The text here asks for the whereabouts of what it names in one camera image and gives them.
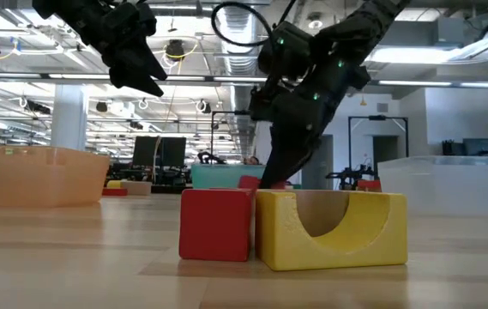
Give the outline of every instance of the ceiling duct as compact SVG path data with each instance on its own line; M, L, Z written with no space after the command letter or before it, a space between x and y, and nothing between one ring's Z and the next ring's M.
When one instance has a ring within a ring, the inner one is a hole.
M247 43L256 40L257 31L253 15L242 9L227 7L218 14L220 31L229 39ZM253 48L239 47L222 42L225 53L251 53ZM226 73L229 76L255 76L256 58L224 58ZM231 108L233 111L247 110L251 102L252 87L230 87ZM250 155L255 128L248 118L236 117L236 127L242 156Z

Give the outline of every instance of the yellow wooden block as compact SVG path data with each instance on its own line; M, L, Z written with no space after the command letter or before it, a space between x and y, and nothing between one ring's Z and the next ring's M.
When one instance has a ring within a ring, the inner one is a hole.
M407 200L350 191L258 191L256 252L272 270L407 262Z
M106 188L108 188L108 189L122 189L122 181L111 180L106 184Z

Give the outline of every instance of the wooden table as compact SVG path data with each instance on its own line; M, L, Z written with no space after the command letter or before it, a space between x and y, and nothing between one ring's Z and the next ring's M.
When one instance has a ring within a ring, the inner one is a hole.
M0 209L0 308L488 308L488 216L409 221L407 266L180 261L179 196Z

